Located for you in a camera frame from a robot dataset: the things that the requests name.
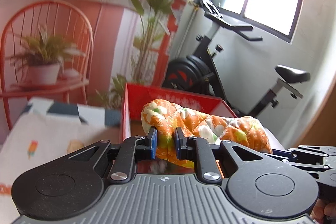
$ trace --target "red box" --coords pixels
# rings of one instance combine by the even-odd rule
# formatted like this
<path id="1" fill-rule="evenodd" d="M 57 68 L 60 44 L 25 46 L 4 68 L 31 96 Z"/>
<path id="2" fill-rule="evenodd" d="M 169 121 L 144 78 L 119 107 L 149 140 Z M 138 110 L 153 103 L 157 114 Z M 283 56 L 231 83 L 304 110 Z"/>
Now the red box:
<path id="1" fill-rule="evenodd" d="M 236 117 L 228 105 L 218 97 L 128 83 L 125 86 L 122 110 L 121 142 L 131 136 L 131 120 L 140 121 L 142 107 L 155 99 L 164 99 L 211 115 Z"/>

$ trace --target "bike handlebar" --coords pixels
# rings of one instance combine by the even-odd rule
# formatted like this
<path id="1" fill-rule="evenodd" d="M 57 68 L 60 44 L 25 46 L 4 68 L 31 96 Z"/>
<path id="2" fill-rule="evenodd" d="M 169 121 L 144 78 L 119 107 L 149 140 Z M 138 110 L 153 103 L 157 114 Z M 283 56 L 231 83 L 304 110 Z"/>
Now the bike handlebar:
<path id="1" fill-rule="evenodd" d="M 262 37 L 248 37 L 247 35 L 241 33 L 241 31 L 252 31 L 253 26 L 249 24 L 241 24 L 241 25 L 232 25 L 226 22 L 223 19 L 223 15 L 219 11 L 218 7 L 216 7 L 211 0 L 199 0 L 201 7 L 204 9 L 206 18 L 209 18 L 211 21 L 217 23 L 222 28 L 234 31 L 236 34 L 240 35 L 242 38 L 248 41 L 262 41 Z"/>
<path id="2" fill-rule="evenodd" d="M 223 17 L 218 17 L 214 14 L 211 14 L 209 12 L 205 12 L 204 16 L 206 18 L 209 18 L 211 21 L 216 22 L 219 26 L 225 29 L 229 29 L 232 31 L 252 31 L 253 26 L 248 24 L 242 24 L 242 25 L 232 25 L 228 22 L 226 22 Z"/>

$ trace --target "human hand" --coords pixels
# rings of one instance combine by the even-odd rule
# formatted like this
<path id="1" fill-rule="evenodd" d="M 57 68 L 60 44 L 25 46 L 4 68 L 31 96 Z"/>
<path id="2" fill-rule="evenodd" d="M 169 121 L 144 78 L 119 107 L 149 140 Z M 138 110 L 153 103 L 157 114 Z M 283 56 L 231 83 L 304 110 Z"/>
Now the human hand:
<path id="1" fill-rule="evenodd" d="M 310 216 L 321 224 L 324 216 L 336 218 L 336 203 L 325 204 L 321 199 L 318 199 Z"/>

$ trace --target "white wall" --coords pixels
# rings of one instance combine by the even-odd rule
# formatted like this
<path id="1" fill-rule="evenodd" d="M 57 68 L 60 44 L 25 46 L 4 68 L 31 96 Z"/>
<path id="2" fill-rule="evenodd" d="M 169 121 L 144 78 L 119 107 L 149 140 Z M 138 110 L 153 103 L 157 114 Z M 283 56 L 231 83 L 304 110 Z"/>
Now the white wall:
<path id="1" fill-rule="evenodd" d="M 305 96 L 303 100 L 295 100 L 287 90 L 282 90 L 278 95 L 280 102 L 278 107 L 272 109 L 269 106 L 258 117 L 264 126 L 269 128 L 280 141 L 283 141 L 284 145 L 293 140 L 291 137 L 287 138 L 288 132 L 295 131 L 300 134 L 304 130 L 310 118 L 301 119 L 299 128 L 295 127 L 297 120 L 300 116 L 305 116 L 307 111 L 310 116 L 314 115 L 321 103 L 321 98 L 324 97 L 323 90 L 327 90 L 330 85 L 335 69 L 331 71 L 329 69 L 331 63 L 326 60 L 336 54 L 336 46 L 334 45 L 334 43 L 336 44 L 336 41 L 334 42 L 336 33 L 332 32 L 334 31 L 332 28 L 334 26 L 335 5 L 336 0 L 304 0 L 297 30 L 291 44 L 255 28 L 250 35 L 262 35 L 264 38 L 262 42 L 248 42 L 240 36 L 222 29 L 210 45 L 210 49 L 214 49 L 216 44 L 220 44 L 224 48 L 224 51 L 216 57 L 215 64 L 228 100 L 245 112 L 248 112 L 273 86 L 278 78 L 274 70 L 277 64 L 307 70 L 311 73 L 310 82 L 294 85 Z M 190 6 L 184 11 L 183 17 L 186 20 L 191 11 Z M 204 18 L 203 13 L 202 10 L 197 12 L 180 56 L 190 54 L 197 46 L 194 40 L 195 36 L 198 33 L 205 34 L 211 25 L 211 21 Z M 227 20 L 237 22 L 229 17 Z M 183 26 L 185 24 L 180 25 L 181 29 L 179 29 L 172 47 L 173 55 L 176 53 L 177 41 L 181 39 L 184 32 Z M 329 72 L 329 81 L 320 80 L 322 76 L 319 73 L 325 71 Z M 310 103 L 308 110 L 307 103 L 312 98 L 315 101 Z"/>

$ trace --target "orange floral fabric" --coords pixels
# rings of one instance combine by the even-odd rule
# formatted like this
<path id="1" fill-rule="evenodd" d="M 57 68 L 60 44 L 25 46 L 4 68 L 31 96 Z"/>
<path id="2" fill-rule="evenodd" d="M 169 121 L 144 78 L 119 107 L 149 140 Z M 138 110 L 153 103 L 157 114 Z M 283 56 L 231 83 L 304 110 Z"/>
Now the orange floral fabric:
<path id="1" fill-rule="evenodd" d="M 232 140 L 256 151 L 272 153 L 265 129 L 257 119 L 250 116 L 224 118 L 156 99 L 143 106 L 141 122 L 146 134 L 151 126 L 157 128 L 156 156 L 183 167 L 193 168 L 194 163 L 176 158 L 176 127 L 180 127 L 186 137 L 202 137 L 210 144 Z"/>

